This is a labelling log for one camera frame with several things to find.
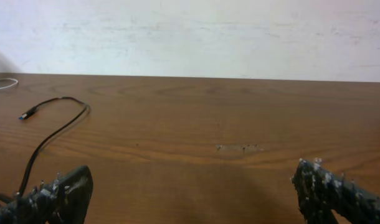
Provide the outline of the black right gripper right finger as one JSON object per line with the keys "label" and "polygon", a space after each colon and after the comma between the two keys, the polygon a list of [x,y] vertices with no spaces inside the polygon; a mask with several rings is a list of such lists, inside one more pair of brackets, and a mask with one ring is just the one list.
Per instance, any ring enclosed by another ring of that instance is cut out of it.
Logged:
{"label": "black right gripper right finger", "polygon": [[337,223],[336,212],[352,224],[380,223],[380,196],[338,177],[319,163],[300,159],[291,178],[305,223]]}

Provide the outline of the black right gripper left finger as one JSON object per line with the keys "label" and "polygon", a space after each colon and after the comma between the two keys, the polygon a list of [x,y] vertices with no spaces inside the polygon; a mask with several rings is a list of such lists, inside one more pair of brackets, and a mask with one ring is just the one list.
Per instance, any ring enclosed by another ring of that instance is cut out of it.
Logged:
{"label": "black right gripper left finger", "polygon": [[92,192],[90,169],[79,166],[24,196],[5,198],[7,204],[0,206],[0,224],[83,224]]}

